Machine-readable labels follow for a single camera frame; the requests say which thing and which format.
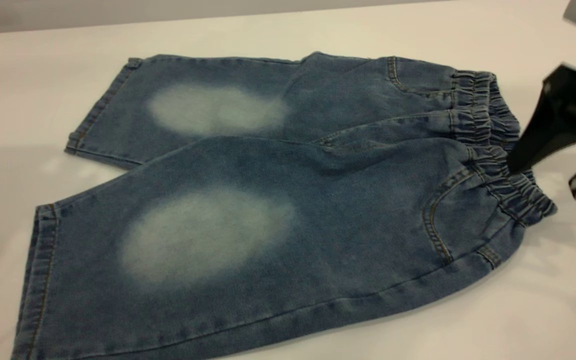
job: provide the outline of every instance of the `blue denim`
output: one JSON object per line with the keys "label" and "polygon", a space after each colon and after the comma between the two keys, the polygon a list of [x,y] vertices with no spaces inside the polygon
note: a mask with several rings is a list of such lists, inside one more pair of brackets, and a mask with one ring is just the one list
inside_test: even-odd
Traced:
{"label": "blue denim", "polygon": [[[70,134],[66,152],[133,169],[214,136],[308,142],[375,121],[450,109],[486,125],[508,115],[496,94],[491,73],[395,56],[133,58]],[[478,128],[471,141],[488,136],[488,128]]]}

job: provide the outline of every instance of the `stitched hem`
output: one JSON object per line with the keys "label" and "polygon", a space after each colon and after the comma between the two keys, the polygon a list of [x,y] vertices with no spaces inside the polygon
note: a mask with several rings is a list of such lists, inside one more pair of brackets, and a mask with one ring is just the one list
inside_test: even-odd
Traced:
{"label": "stitched hem", "polygon": [[84,159],[90,159],[90,160],[100,160],[103,159],[103,162],[106,164],[112,164],[114,166],[118,166],[122,169],[126,169],[126,164],[130,164],[130,168],[134,167],[134,166],[141,166],[142,164],[144,164],[143,162],[139,162],[139,161],[135,161],[135,160],[128,160],[128,159],[124,159],[123,157],[116,157],[113,155],[104,155],[103,153],[98,153],[98,152],[94,152],[94,151],[89,151],[89,150],[82,150],[82,149],[76,149],[76,148],[71,148],[71,147],[66,147],[66,153],[69,154],[75,154],[80,157],[80,158],[84,158]]}
{"label": "stitched hem", "polygon": [[30,240],[13,359],[34,358],[33,353],[41,332],[54,265],[57,222],[54,205],[41,205],[36,208],[36,228],[32,231]]}
{"label": "stitched hem", "polygon": [[158,54],[151,57],[147,57],[144,59],[144,63],[152,64],[156,62],[178,62],[181,60],[241,60],[245,59],[246,61],[253,61],[253,62],[263,62],[263,63],[272,63],[272,64],[280,64],[280,65],[300,65],[304,63],[308,58],[312,57],[313,55],[324,55],[327,57],[333,57],[333,55],[324,54],[320,51],[315,51],[309,55],[302,57],[299,60],[290,60],[290,59],[274,59],[271,57],[238,57],[238,56],[225,56],[225,57],[188,57],[183,55],[171,55],[171,54]]}
{"label": "stitched hem", "polygon": [[80,147],[83,146],[82,141],[88,134],[88,132],[92,129],[96,121],[98,121],[99,117],[102,115],[104,110],[106,109],[110,100],[117,95],[117,92],[122,88],[125,84],[126,80],[132,75],[132,73],[141,66],[144,60],[139,59],[137,57],[131,57],[128,59],[128,63],[123,66],[119,74],[114,78],[110,87],[103,93],[101,98],[94,104],[90,112],[84,118],[84,120],[80,123],[77,129],[74,132],[71,132],[68,136],[68,142],[66,144],[66,149],[64,150],[66,153],[71,155],[77,155]]}
{"label": "stitched hem", "polygon": [[[496,241],[497,239],[494,238],[489,244],[493,244]],[[102,360],[110,358],[113,360],[137,360],[153,356],[154,354],[150,352],[156,351],[158,358],[162,359],[171,359],[175,358],[175,355],[183,354],[185,360],[199,360],[235,354],[240,351],[276,344],[319,331],[379,319],[413,310],[443,299],[484,278],[492,271],[492,267],[489,260],[481,255],[480,250],[482,248],[458,257],[451,264],[435,269],[418,278],[412,278],[370,294],[340,297],[314,303],[275,314],[274,316],[264,317],[168,344],[114,353],[91,353],[83,356],[68,357],[64,354],[59,358],[69,360]],[[313,313],[320,317],[318,321],[313,321]],[[308,332],[276,331],[278,328],[284,329],[287,327],[297,331],[308,329]]]}

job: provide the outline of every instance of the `pocket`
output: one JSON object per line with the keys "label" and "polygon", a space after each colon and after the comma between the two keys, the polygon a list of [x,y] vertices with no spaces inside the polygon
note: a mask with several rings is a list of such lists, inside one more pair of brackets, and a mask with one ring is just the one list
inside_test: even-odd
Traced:
{"label": "pocket", "polygon": [[457,69],[421,60],[388,58],[388,78],[402,92],[434,94],[450,92]]}
{"label": "pocket", "polygon": [[393,145],[414,139],[450,139],[452,137],[451,123],[451,114],[448,111],[425,112],[342,129],[320,137],[313,143],[328,148],[338,148],[360,141]]}
{"label": "pocket", "polygon": [[442,264],[487,243],[510,218],[482,178],[468,168],[451,176],[423,209],[423,225]]}

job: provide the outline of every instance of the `seam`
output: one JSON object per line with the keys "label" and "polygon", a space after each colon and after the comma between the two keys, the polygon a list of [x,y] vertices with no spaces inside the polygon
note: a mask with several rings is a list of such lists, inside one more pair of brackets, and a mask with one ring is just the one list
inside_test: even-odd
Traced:
{"label": "seam", "polygon": [[349,143],[338,147],[338,150],[346,150],[350,153],[361,154],[368,150],[373,150],[374,148],[379,148],[378,143],[375,141],[362,141],[359,143]]}
{"label": "seam", "polygon": [[473,76],[470,78],[470,116],[472,116],[473,119],[478,119],[477,116],[475,116],[475,104],[476,104],[476,98],[475,98],[475,92],[477,91],[476,85],[477,84],[477,79]]}
{"label": "seam", "polygon": [[452,89],[450,89],[450,109],[455,109],[455,106],[457,105],[457,101],[455,100],[455,96],[457,93],[457,73],[458,71],[455,71],[455,73],[453,73],[452,75]]}
{"label": "seam", "polygon": [[497,268],[497,265],[493,262],[493,260],[491,260],[488,256],[486,256],[486,254],[483,253],[482,250],[475,250],[475,253],[478,253],[479,255],[481,255],[481,257],[484,258],[484,260],[486,260],[486,262],[488,262],[490,264],[490,267],[492,268],[492,270]]}
{"label": "seam", "polygon": [[[464,258],[464,257],[466,257],[466,256],[468,256],[468,255],[471,255],[472,253],[475,253],[475,251],[471,251],[471,252],[469,252],[469,253],[465,253],[464,255],[458,257],[458,258],[455,259],[455,260],[462,259],[462,258]],[[279,314],[275,314],[275,315],[272,315],[272,316],[266,316],[266,317],[263,317],[263,318],[261,318],[261,319],[256,319],[256,320],[254,320],[254,321],[250,321],[250,322],[246,322],[246,323],[241,323],[241,324],[234,325],[234,326],[231,326],[231,327],[228,327],[228,328],[223,328],[222,330],[217,330],[217,331],[213,331],[213,332],[210,332],[210,333],[204,333],[204,334],[202,334],[202,335],[196,335],[196,336],[194,336],[194,337],[189,337],[189,338],[187,338],[187,339],[185,339],[185,340],[182,340],[182,341],[174,341],[174,342],[171,342],[171,343],[169,343],[169,344],[159,345],[159,346],[153,346],[153,347],[150,347],[150,348],[144,348],[144,349],[140,349],[140,350],[128,350],[128,351],[121,351],[121,352],[115,352],[115,353],[99,353],[99,354],[95,354],[95,355],[85,355],[85,356],[83,356],[83,357],[73,358],[73,360],[86,360],[86,359],[90,359],[90,358],[98,358],[98,357],[101,357],[101,356],[119,356],[119,355],[124,355],[124,354],[136,354],[136,353],[143,353],[143,352],[146,352],[146,351],[153,351],[153,350],[161,349],[161,348],[164,348],[164,347],[178,346],[178,345],[183,344],[183,343],[186,343],[186,342],[191,342],[191,341],[198,340],[198,339],[201,339],[201,338],[210,337],[210,336],[212,336],[212,335],[217,335],[217,334],[220,334],[220,333],[224,333],[224,332],[226,332],[226,331],[231,331],[231,330],[235,330],[235,329],[238,329],[238,328],[243,328],[243,327],[245,327],[245,326],[251,326],[251,325],[254,325],[254,324],[257,324],[257,323],[260,323],[260,322],[269,321],[269,320],[274,319],[274,318],[278,318],[278,317],[282,317],[282,316],[284,316],[284,315],[288,315],[288,314],[291,314],[291,313],[299,312],[299,311],[301,311],[301,310],[307,310],[307,309],[310,309],[310,308],[315,308],[315,307],[317,307],[317,306],[322,306],[322,305],[327,305],[327,304],[335,303],[335,302],[337,302],[337,301],[343,301],[343,300],[359,300],[359,299],[365,299],[365,298],[368,298],[368,297],[379,296],[380,294],[382,294],[382,293],[384,293],[384,292],[388,292],[388,291],[390,291],[390,290],[396,289],[397,287],[400,287],[400,286],[405,285],[405,284],[407,284],[407,283],[411,283],[411,282],[413,282],[413,281],[421,280],[421,279],[423,279],[423,278],[425,278],[425,277],[427,277],[427,276],[430,276],[430,275],[432,275],[432,274],[434,274],[434,273],[436,273],[436,272],[438,272],[438,271],[442,271],[443,269],[444,269],[443,267],[436,268],[436,269],[434,269],[434,270],[432,270],[432,271],[429,271],[429,272],[427,272],[427,273],[425,273],[425,274],[423,274],[423,275],[419,275],[419,276],[417,276],[417,277],[415,277],[415,278],[410,278],[409,280],[402,281],[402,282],[400,282],[400,283],[398,283],[398,284],[394,284],[394,285],[391,285],[391,286],[389,286],[389,287],[385,287],[384,289],[381,289],[381,290],[378,290],[378,291],[375,291],[375,292],[370,292],[370,293],[368,293],[368,294],[362,294],[361,296],[342,296],[342,297],[333,298],[333,299],[330,299],[330,300],[327,300],[327,301],[320,301],[320,302],[317,302],[317,303],[311,303],[310,305],[304,305],[304,306],[297,307],[297,308],[292,309],[292,310],[287,310],[287,311],[284,311],[284,312],[281,312],[281,313],[279,313]]]}
{"label": "seam", "polygon": [[512,218],[511,216],[508,216],[508,219],[505,221],[505,223],[503,223],[503,225],[501,225],[496,231],[494,231],[494,233],[492,235],[490,235],[490,237],[488,238],[488,241],[485,244],[483,244],[482,246],[480,246],[480,248],[475,250],[475,253],[479,253],[488,262],[490,262],[490,264],[492,264],[493,270],[498,268],[499,265],[501,265],[503,261],[501,259],[501,256],[496,251],[494,251],[494,249],[491,248],[489,246],[489,244],[491,241],[493,241],[493,239],[495,237],[497,237],[497,234],[499,234],[499,232],[502,231],[510,223],[510,221],[514,221],[514,218]]}
{"label": "seam", "polygon": [[41,327],[42,319],[44,317],[44,311],[46,310],[46,299],[48,298],[48,283],[50,282],[51,270],[53,268],[53,258],[55,257],[55,244],[57,243],[57,212],[55,212],[55,207],[50,203],[48,205],[54,216],[54,230],[52,232],[52,244],[50,246],[50,259],[48,260],[48,270],[46,271],[46,280],[43,285],[43,294],[41,295],[41,306],[39,307],[39,315],[37,316],[37,324],[34,327],[34,332],[30,338],[30,347],[28,348],[28,354],[26,355],[26,360],[30,360],[33,350],[37,344],[37,335],[39,333],[39,328]]}
{"label": "seam", "polygon": [[445,94],[447,92],[452,92],[452,89],[421,91],[418,89],[412,89],[407,87],[400,81],[400,78],[397,75],[397,56],[388,57],[388,79],[393,85],[395,85],[396,88],[398,88],[402,92],[409,92],[412,94],[419,94],[419,95],[435,95],[435,94]]}
{"label": "seam", "polygon": [[425,207],[423,208],[422,219],[425,232],[430,238],[430,241],[432,241],[434,250],[436,251],[437,255],[439,255],[439,259],[441,259],[441,263],[444,266],[453,262],[453,256],[448,250],[446,243],[444,243],[444,241],[439,236],[439,233],[437,232],[437,228],[435,227],[435,212],[439,202],[441,202],[441,200],[445,198],[446,195],[452,192],[457,186],[473,177],[474,174],[475,173],[470,170],[461,170],[457,174],[451,176],[441,186],[446,186],[451,182],[454,183],[450,184],[447,189],[442,191],[441,194],[439,194],[439,196],[434,199],[434,201],[430,200],[428,203],[426,203]]}
{"label": "seam", "polygon": [[121,84],[119,84],[119,86],[117,87],[117,89],[115,89],[115,91],[109,93],[107,100],[105,100],[105,102],[101,105],[98,112],[96,112],[96,114],[93,115],[93,117],[90,119],[90,121],[88,121],[88,125],[86,126],[86,129],[84,129],[82,132],[79,133],[79,137],[77,139],[77,142],[75,143],[75,148],[74,148],[75,152],[78,151],[78,148],[80,147],[80,142],[82,142],[82,139],[84,139],[84,137],[86,137],[90,128],[94,125],[94,123],[96,123],[99,116],[105,111],[106,107],[108,106],[108,103],[110,103],[110,101],[115,97],[115,95],[117,95],[119,90],[121,90],[122,87],[124,87],[124,84],[126,84],[126,82],[128,81],[128,78],[130,78],[130,75],[132,75],[135,72],[135,70],[136,70],[135,68],[131,68],[130,71],[128,71],[128,73],[126,73],[125,77],[121,80]]}
{"label": "seam", "polygon": [[420,113],[420,114],[412,114],[409,116],[397,116],[397,117],[393,117],[393,118],[386,118],[384,120],[378,120],[378,121],[369,122],[369,123],[362,123],[362,125],[348,127],[346,129],[341,129],[341,130],[338,130],[336,132],[332,132],[331,134],[328,134],[326,136],[323,136],[323,137],[320,137],[318,139],[311,141],[311,143],[330,146],[330,147],[338,146],[338,145],[335,145],[332,143],[332,141],[334,141],[336,138],[344,136],[344,135],[350,135],[352,133],[359,132],[360,130],[363,130],[366,128],[375,127],[375,126],[384,126],[384,125],[388,125],[389,123],[398,123],[400,121],[411,120],[411,119],[420,119],[420,118],[426,118],[426,117],[431,118],[431,117],[435,117],[435,116],[445,116],[445,112],[446,112],[446,110],[439,110],[439,111],[432,111],[432,112],[426,112],[426,113]]}
{"label": "seam", "polygon": [[262,62],[271,64],[283,64],[283,65],[301,65],[304,63],[305,59],[311,57],[307,55],[304,59],[300,60],[288,60],[288,59],[263,59],[260,57],[186,57],[180,55],[157,55],[144,59],[143,62],[146,64],[153,64],[156,62],[177,62],[180,60],[246,60],[251,62]]}
{"label": "seam", "polygon": [[124,163],[130,163],[130,164],[135,164],[138,166],[142,166],[144,163],[143,162],[139,162],[139,161],[134,161],[134,160],[128,160],[128,159],[124,159],[122,157],[116,157],[116,156],[110,156],[110,155],[103,155],[103,153],[98,153],[98,152],[94,152],[94,151],[88,151],[88,150],[81,150],[80,148],[74,148],[72,146],[66,146],[66,149],[70,149],[75,151],[76,153],[85,153],[85,154],[90,154],[90,155],[96,155],[98,157],[102,157],[102,158],[107,158],[107,159],[112,159],[112,160],[117,160],[119,162],[124,162]]}
{"label": "seam", "polygon": [[456,140],[457,134],[455,134],[455,116],[452,110],[448,110],[448,119],[450,120],[450,123],[448,124],[448,130],[450,131],[450,138]]}
{"label": "seam", "polygon": [[[195,141],[195,142],[189,143],[189,144],[187,144],[187,145],[185,145],[185,146],[182,146],[181,148],[178,148],[178,149],[176,149],[176,150],[172,150],[171,152],[168,152],[168,153],[166,153],[165,155],[162,155],[161,157],[168,157],[170,153],[179,151],[179,150],[181,150],[181,149],[186,149],[186,148],[188,148],[188,147],[190,147],[190,146],[196,146],[199,142],[210,141],[211,139],[214,139],[214,137],[206,137],[205,139],[200,139],[200,140],[198,140],[198,141]],[[283,142],[283,143],[286,143],[286,144],[298,145],[298,146],[318,146],[318,145],[315,144],[315,143],[300,143],[300,142],[297,142],[297,141],[286,140],[286,139],[277,139],[277,140],[274,140],[274,141]],[[106,181],[106,182],[104,182],[104,183],[102,183],[102,184],[99,184],[99,185],[97,185],[97,186],[94,186],[94,187],[92,187],[92,188],[90,188],[90,189],[88,189],[88,190],[86,190],[86,191],[84,191],[84,192],[82,192],[82,193],[74,194],[73,196],[70,196],[70,197],[64,198],[64,199],[62,199],[62,200],[59,200],[59,201],[53,203],[52,205],[55,205],[55,209],[59,209],[59,210],[64,210],[64,209],[67,209],[68,207],[73,207],[74,205],[77,205],[77,203],[79,203],[79,202],[81,202],[81,201],[84,201],[84,200],[87,199],[87,198],[90,198],[91,196],[93,196],[94,194],[96,194],[98,191],[101,191],[102,189],[106,189],[106,187],[109,187],[109,186],[114,185],[115,182],[121,181],[121,179],[122,179],[124,176],[127,176],[127,175],[129,175],[129,174],[132,174],[132,175],[140,174],[140,172],[142,172],[142,171],[145,171],[145,170],[144,170],[144,167],[138,166],[138,167],[133,168],[132,170],[128,171],[127,173],[124,173],[124,174],[121,175],[121,176],[112,178],[111,180],[108,180],[108,181]],[[49,212],[49,211],[50,211],[50,210],[45,210],[45,211],[43,211],[43,212],[40,212],[39,214],[40,214],[40,215],[43,215],[43,214],[46,214],[46,213]]]}
{"label": "seam", "polygon": [[501,257],[498,255],[498,253],[493,249],[491,249],[489,246],[487,246],[487,244],[475,250],[475,253],[478,253],[479,255],[483,256],[484,259],[486,259],[492,265],[493,270],[498,268],[499,265],[501,265],[502,263]]}

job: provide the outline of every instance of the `gray wall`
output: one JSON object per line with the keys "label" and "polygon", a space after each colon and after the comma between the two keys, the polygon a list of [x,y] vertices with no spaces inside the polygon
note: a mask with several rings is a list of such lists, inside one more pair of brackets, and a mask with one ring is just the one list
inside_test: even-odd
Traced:
{"label": "gray wall", "polygon": [[441,0],[0,0],[0,32]]}

